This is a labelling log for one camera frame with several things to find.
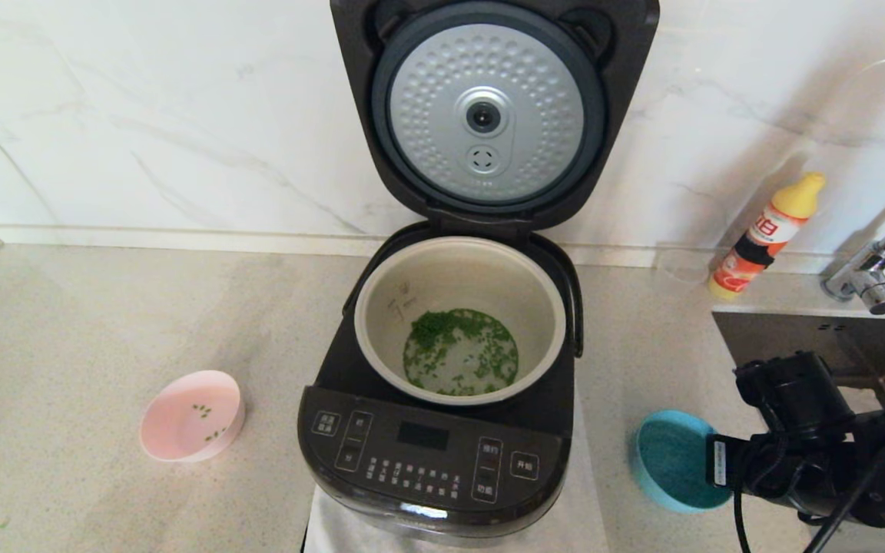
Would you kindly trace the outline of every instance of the faucet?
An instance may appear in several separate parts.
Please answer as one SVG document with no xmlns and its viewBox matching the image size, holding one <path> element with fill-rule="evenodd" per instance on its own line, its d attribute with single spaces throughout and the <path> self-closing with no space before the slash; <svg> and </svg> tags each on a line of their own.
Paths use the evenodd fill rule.
<svg viewBox="0 0 885 553">
<path fill-rule="evenodd" d="M 885 237 L 867 243 L 831 276 L 825 276 L 821 287 L 839 301 L 854 296 L 863 299 L 873 315 L 885 315 Z"/>
</svg>

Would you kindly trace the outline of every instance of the white cloth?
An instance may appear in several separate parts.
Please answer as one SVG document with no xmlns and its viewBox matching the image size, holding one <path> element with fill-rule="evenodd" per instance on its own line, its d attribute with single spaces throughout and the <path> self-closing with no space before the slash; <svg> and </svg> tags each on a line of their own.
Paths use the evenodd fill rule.
<svg viewBox="0 0 885 553">
<path fill-rule="evenodd" d="M 603 552 L 608 553 L 600 501 L 578 399 L 573 419 L 572 454 L 559 500 L 534 525 L 506 536 L 494 546 L 475 548 L 487 553 Z M 466 549 L 403 538 L 369 525 L 362 515 L 342 506 L 319 486 L 313 493 L 306 533 L 306 553 L 456 553 Z"/>
</svg>

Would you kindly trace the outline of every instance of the inner lid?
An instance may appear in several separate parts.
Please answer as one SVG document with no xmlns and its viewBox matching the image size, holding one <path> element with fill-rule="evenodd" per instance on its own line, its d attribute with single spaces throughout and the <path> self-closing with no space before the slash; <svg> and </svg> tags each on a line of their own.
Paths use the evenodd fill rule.
<svg viewBox="0 0 885 553">
<path fill-rule="evenodd" d="M 415 18 L 390 39 L 373 82 L 390 160 L 427 196 L 483 213 L 568 193 L 593 161 L 605 119 L 579 46 L 538 15 L 501 11 Z"/>
</svg>

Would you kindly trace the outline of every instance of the speckled countertop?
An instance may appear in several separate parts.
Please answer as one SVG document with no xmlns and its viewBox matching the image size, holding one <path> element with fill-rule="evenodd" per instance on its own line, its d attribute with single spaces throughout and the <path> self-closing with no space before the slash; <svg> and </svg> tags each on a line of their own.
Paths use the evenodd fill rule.
<svg viewBox="0 0 885 553">
<path fill-rule="evenodd" d="M 313 481 L 296 412 L 366 260 L 5 246 L 0 251 L 0 551 L 298 551 Z M 639 493 L 630 434 L 657 409 L 763 430 L 731 378 L 717 309 L 863 314 L 811 276 L 765 274 L 738 304 L 666 290 L 650 270 L 579 267 L 577 362 L 614 553 L 735 551 L 730 506 L 677 515 Z M 248 418 L 224 454 L 165 465 L 138 447 L 148 400 L 190 371 L 228 371 Z M 794 512 L 747 502 L 755 550 L 800 551 Z"/>
</svg>

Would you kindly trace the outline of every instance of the rice cooker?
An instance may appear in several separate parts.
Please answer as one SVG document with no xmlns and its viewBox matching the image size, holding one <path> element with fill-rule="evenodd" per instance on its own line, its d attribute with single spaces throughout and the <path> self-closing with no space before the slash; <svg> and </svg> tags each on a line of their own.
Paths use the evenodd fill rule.
<svg viewBox="0 0 885 553">
<path fill-rule="evenodd" d="M 535 233 L 589 198 L 657 27 L 656 0 L 332 0 L 376 169 L 426 220 L 361 274 L 298 416 L 317 484 L 373 524 L 498 538 L 555 503 L 572 444 L 582 297 Z M 519 370 L 461 396 L 407 380 L 427 312 L 478 310 Z"/>
</svg>

